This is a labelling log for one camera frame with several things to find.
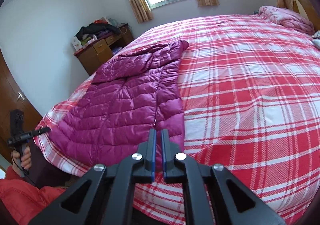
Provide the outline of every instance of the finger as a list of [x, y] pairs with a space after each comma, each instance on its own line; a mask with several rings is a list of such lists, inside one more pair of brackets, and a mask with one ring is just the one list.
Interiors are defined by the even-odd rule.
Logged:
[[13, 150], [13, 151], [12, 151], [12, 157], [13, 157], [13, 158], [20, 158], [19, 152], [17, 152], [16, 150]]
[[25, 155], [31, 154], [31, 153], [30, 153], [30, 147], [26, 147], [26, 148], [25, 148], [24, 154], [25, 154]]
[[31, 163], [31, 158], [27, 159], [26, 161], [23, 161], [23, 162], [21, 163], [21, 166], [24, 168], [25, 166], [27, 166], [27, 165], [30, 164], [30, 163]]
[[24, 167], [24, 169], [29, 170], [29, 169], [31, 168], [31, 166], [32, 166], [31, 163], [30, 163], [30, 164], [27, 164], [27, 165]]
[[31, 158], [31, 153], [28, 153], [21, 157], [21, 161], [26, 161], [26, 159], [30, 159], [30, 158]]

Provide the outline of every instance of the headboard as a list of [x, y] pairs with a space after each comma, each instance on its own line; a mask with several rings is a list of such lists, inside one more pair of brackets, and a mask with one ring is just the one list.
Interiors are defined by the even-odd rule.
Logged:
[[309, 0], [293, 0], [293, 10], [309, 19], [313, 23], [315, 31], [320, 30], [320, 17]]

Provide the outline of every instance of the metal bolt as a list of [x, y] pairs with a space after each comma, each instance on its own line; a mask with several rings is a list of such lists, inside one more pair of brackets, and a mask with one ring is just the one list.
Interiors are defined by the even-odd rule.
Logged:
[[93, 169], [97, 172], [103, 171], [104, 165], [103, 164], [96, 164]]
[[140, 153], [134, 153], [131, 157], [132, 157], [132, 159], [134, 159], [134, 160], [141, 160], [141, 159], [142, 159], [142, 154], [140, 154]]
[[224, 166], [222, 164], [214, 164], [213, 168], [216, 170], [216, 171], [222, 171]]
[[184, 154], [184, 153], [177, 153], [177, 154], [176, 154], [176, 158], [177, 158], [178, 160], [184, 160], [184, 159], [187, 158], [187, 155]]

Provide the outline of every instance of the plaid bedspread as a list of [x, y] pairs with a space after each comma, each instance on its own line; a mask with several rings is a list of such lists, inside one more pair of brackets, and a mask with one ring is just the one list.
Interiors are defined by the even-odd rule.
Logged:
[[[320, 52], [306, 34], [262, 16], [204, 17], [153, 28], [123, 49], [190, 43], [178, 86], [185, 111], [185, 153], [199, 163], [222, 163], [292, 224], [320, 183]], [[48, 112], [53, 127], [85, 94], [93, 76]], [[35, 138], [44, 157], [81, 176], [89, 167], [68, 159], [48, 139]], [[158, 173], [137, 185], [134, 207], [167, 224], [184, 224], [180, 185]]]

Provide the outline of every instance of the door handle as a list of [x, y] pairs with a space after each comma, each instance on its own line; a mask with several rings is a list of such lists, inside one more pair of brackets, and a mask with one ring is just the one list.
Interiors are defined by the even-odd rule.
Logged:
[[17, 101], [18, 101], [19, 99], [22, 99], [22, 100], [24, 101], [24, 97], [23, 97], [23, 95], [20, 93], [20, 91], [18, 92], [18, 94], [19, 94], [19, 96], [18, 96], [18, 98], [17, 98]]

